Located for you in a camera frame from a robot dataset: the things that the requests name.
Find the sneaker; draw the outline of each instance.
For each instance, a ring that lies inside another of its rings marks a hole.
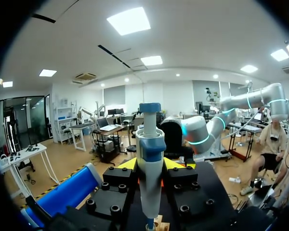
[[[240,195],[245,196],[246,194],[251,193],[253,191],[254,191],[254,188],[247,186],[246,188],[241,190]]]

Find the white shelving unit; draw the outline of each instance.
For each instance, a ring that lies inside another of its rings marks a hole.
[[[65,125],[66,128],[69,128],[70,126],[76,125],[77,120],[77,102],[65,102],[65,105],[62,105],[63,102],[64,100],[53,103],[54,128],[57,139],[61,144],[69,138],[61,127]]]

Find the person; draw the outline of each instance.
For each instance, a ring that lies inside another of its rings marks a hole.
[[[259,142],[263,146],[262,154],[252,166],[250,185],[241,190],[240,194],[242,196],[254,191],[254,181],[259,171],[267,169],[277,173],[282,163],[273,189],[282,181],[287,172],[287,167],[285,163],[282,162],[285,155],[287,135],[278,120],[273,119],[272,123],[262,130]]]

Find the white t-shirt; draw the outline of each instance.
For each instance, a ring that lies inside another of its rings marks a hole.
[[[271,134],[278,136],[278,140],[271,140]],[[286,140],[287,135],[283,127],[279,126],[279,129],[274,129],[273,125],[269,124],[262,130],[260,135],[260,144],[264,146],[262,153],[277,154],[280,151],[284,151],[286,149]]]

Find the yellow black safety tape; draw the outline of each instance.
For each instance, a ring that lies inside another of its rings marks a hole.
[[[75,173],[77,173],[79,170],[83,169],[86,165],[83,165],[79,168],[77,168],[75,171],[73,171],[71,174],[69,174],[67,177],[63,178],[63,180],[59,181],[60,183],[66,181],[67,179],[71,178]],[[45,192],[41,193],[40,195],[38,195],[37,197],[35,197],[35,200],[41,198],[42,196],[46,195],[47,193],[49,193],[51,190],[53,190],[54,188],[56,188],[58,186],[58,184],[55,184],[54,186],[52,186],[50,189],[46,190]],[[26,208],[27,207],[27,204],[24,204],[22,206],[20,206],[20,209],[23,209],[23,208]]]

